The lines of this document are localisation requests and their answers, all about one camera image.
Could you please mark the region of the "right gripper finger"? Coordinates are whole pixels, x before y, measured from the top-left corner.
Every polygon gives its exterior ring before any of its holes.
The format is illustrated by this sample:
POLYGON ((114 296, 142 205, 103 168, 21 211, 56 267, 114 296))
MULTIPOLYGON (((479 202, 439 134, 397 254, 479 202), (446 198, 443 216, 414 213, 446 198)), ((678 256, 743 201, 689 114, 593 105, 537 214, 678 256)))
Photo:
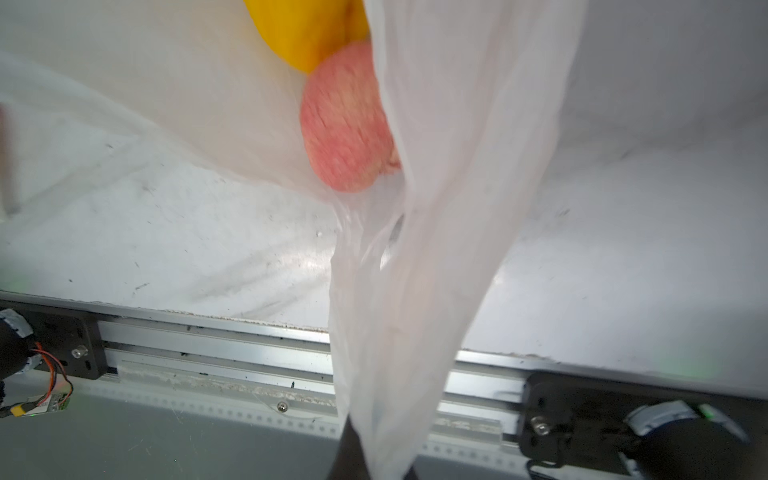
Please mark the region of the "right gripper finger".
POLYGON ((347 418, 327 480, 371 480, 360 438, 347 418))

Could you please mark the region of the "pink peach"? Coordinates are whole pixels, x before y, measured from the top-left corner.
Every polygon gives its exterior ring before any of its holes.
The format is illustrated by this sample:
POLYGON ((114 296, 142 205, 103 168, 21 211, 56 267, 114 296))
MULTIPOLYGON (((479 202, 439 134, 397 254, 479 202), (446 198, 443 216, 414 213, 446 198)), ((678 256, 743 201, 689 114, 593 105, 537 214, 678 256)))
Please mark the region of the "pink peach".
POLYGON ((299 121, 310 166, 334 191, 361 192, 401 168, 369 40, 345 46, 312 72, 299 121))

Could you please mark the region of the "white bag cartoon print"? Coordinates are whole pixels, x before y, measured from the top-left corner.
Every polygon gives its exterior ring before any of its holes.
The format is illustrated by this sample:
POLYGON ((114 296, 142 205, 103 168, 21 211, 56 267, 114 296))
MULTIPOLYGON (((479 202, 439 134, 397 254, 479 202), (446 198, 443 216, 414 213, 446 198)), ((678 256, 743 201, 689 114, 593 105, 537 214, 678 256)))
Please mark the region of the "white bag cartoon print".
POLYGON ((5 1, 1 48, 92 89, 212 164, 328 201, 337 410, 369 475, 401 479, 557 146, 584 1, 366 1, 383 124, 266 29, 278 3, 5 1))

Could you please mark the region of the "yellow peach back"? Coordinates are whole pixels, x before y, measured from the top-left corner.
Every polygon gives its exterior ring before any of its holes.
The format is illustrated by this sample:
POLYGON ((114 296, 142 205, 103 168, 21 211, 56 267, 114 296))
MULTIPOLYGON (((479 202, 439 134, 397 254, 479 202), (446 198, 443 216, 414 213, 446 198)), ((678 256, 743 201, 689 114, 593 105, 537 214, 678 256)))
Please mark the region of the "yellow peach back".
POLYGON ((246 0, 245 6, 272 52, 304 74, 369 36, 362 0, 246 0))

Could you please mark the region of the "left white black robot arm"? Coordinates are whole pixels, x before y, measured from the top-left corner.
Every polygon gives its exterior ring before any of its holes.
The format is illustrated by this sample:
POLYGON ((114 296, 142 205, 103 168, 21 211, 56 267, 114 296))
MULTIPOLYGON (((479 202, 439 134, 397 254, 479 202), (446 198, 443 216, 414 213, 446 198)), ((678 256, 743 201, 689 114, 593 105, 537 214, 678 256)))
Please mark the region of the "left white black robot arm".
POLYGON ((13 309, 1 311, 1 380, 34 369, 41 362, 33 352, 35 334, 32 326, 13 309))

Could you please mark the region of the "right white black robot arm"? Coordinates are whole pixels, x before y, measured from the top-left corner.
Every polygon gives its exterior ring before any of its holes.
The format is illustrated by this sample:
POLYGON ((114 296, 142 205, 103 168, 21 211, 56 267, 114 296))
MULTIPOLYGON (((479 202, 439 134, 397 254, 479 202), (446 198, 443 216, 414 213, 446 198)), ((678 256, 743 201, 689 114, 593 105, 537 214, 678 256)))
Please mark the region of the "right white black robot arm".
POLYGON ((633 435, 616 452, 634 479, 765 479, 767 406, 740 422, 704 404, 675 418, 671 402, 644 407, 625 423, 633 435))

